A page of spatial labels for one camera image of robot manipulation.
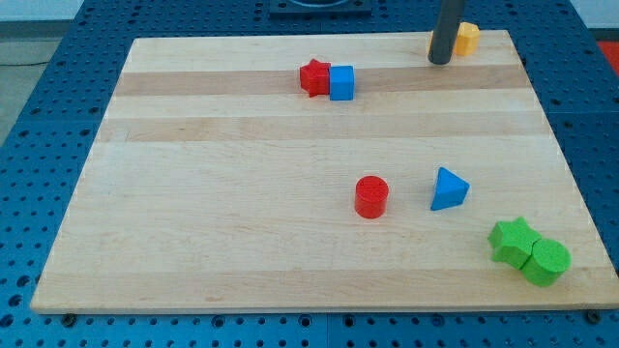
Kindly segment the dark robot base mount plate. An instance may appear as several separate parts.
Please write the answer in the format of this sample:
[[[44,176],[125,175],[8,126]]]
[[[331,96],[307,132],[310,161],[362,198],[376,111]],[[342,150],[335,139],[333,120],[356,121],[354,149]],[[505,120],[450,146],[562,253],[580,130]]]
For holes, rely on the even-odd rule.
[[[373,0],[269,0],[269,17],[370,15]]]

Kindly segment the grey cylindrical robot arm rod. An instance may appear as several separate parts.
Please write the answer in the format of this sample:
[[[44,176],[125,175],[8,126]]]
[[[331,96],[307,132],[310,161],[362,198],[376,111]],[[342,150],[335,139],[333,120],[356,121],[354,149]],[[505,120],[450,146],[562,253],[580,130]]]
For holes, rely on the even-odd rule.
[[[457,32],[465,8],[465,0],[442,0],[428,50],[428,60],[434,65],[450,63]]]

